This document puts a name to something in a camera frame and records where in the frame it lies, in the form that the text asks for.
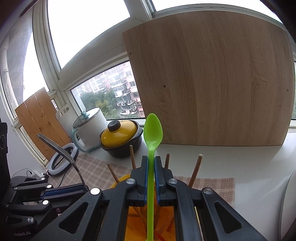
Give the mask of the wooden chopstick red tip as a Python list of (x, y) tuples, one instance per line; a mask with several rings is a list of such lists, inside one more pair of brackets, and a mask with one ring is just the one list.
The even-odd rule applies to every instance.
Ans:
[(112, 166), (109, 163), (107, 163), (107, 167), (109, 168), (109, 171), (111, 172), (111, 174), (112, 174), (114, 180), (116, 181), (116, 183), (119, 183), (119, 179), (116, 176), (116, 174), (114, 173), (114, 170), (112, 169)]
[(130, 145), (129, 149), (130, 149), (130, 157), (131, 157), (131, 162), (132, 162), (132, 168), (135, 169), (136, 164), (135, 164), (135, 158), (134, 158), (133, 145)]
[(196, 176), (197, 176), (197, 174), (199, 172), (199, 169), (200, 169), (200, 166), (201, 166), (202, 159), (203, 159), (203, 155), (199, 154), (198, 159), (196, 161), (196, 165), (194, 167), (193, 173), (191, 175), (191, 178), (190, 178), (190, 181), (189, 181), (189, 184), (188, 184), (188, 186), (190, 188), (192, 188), (192, 186), (194, 185), (194, 182), (196, 180)]
[(166, 158), (165, 158), (165, 168), (166, 169), (169, 168), (169, 162), (170, 162), (170, 153), (167, 153)]

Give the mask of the steel fork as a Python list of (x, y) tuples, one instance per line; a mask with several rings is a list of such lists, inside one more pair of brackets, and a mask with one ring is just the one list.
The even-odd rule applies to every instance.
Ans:
[(88, 186), (86, 185), (79, 169), (78, 166), (76, 164), (76, 162), (74, 161), (74, 159), (71, 157), (71, 155), (66, 152), (62, 147), (60, 147), (58, 144), (56, 144), (53, 140), (51, 140), (50, 138), (48, 138), (47, 136), (45, 136), (42, 133), (38, 133), (37, 137), (42, 140), (45, 144), (47, 144), (50, 148), (52, 148), (53, 150), (55, 150), (58, 154), (60, 154), (62, 157), (64, 157), (76, 170), (76, 172), (78, 173), (80, 180), (83, 184), (83, 186), (87, 189), (87, 191), (89, 191)]

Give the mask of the green plastic spoon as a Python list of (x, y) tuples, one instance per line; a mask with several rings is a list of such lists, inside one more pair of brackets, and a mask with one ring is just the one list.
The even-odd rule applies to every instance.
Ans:
[(161, 122), (154, 113), (150, 113), (144, 124), (144, 140), (148, 149), (147, 240), (154, 240), (154, 155), (162, 139)]

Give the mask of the pink plaid table mat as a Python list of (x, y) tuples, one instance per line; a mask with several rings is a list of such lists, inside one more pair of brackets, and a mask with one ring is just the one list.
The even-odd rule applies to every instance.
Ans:
[[(115, 180), (107, 167), (107, 162), (95, 159), (87, 154), (79, 154), (76, 160), (78, 168), (89, 188), (98, 187), (106, 190), (115, 183)], [(48, 182), (55, 188), (80, 183), (80, 177), (71, 167), (66, 173), (50, 176)], [(193, 188), (201, 190), (204, 187), (212, 188), (226, 202), (234, 206), (235, 182), (234, 178), (210, 179), (196, 178)]]

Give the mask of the black clay pot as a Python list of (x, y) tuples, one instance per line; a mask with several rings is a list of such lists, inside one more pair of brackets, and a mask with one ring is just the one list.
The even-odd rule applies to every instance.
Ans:
[(114, 158), (127, 158), (130, 156), (130, 145), (133, 145), (133, 151), (136, 152), (142, 144), (142, 133), (143, 129), (140, 127), (138, 122), (131, 120), (137, 125), (137, 133), (125, 144), (115, 148), (105, 148), (101, 145), (102, 149), (107, 151)]

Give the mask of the white teal electric cooker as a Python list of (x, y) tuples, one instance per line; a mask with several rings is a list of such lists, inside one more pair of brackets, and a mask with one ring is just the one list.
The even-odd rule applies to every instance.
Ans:
[(100, 147), (100, 134), (107, 128), (107, 120), (99, 107), (83, 111), (73, 122), (71, 138), (81, 152)]

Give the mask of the white plastic cutting board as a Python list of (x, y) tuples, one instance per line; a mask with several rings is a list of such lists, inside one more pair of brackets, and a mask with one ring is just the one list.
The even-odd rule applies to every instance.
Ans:
[(55, 113), (55, 117), (69, 138), (72, 139), (71, 132), (73, 130), (73, 123), (78, 118), (73, 107), (70, 104), (66, 104)]

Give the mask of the slatted pine wood board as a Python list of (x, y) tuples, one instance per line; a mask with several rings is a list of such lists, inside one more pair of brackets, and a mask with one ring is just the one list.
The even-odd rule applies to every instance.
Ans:
[(69, 135), (55, 117), (57, 111), (45, 88), (32, 94), (15, 111), (26, 133), (46, 160), (49, 161), (55, 151), (42, 142), (37, 134), (44, 134), (61, 147), (70, 143)]

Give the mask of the yellow pot lid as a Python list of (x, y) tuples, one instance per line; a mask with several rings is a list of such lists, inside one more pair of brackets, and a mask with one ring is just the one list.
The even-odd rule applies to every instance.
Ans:
[(113, 120), (101, 133), (101, 145), (115, 148), (127, 143), (137, 133), (137, 125), (130, 120)]

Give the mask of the white floral rice cooker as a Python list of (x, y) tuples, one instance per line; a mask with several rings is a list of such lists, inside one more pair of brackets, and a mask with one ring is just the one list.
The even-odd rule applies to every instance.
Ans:
[(280, 240), (295, 240), (295, 171), (289, 178), (280, 212)]

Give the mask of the large light wood board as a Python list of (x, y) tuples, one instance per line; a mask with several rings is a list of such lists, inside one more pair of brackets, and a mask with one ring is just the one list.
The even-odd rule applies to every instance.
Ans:
[(295, 97), (287, 31), (231, 11), (190, 11), (123, 32), (145, 114), (163, 143), (280, 146)]

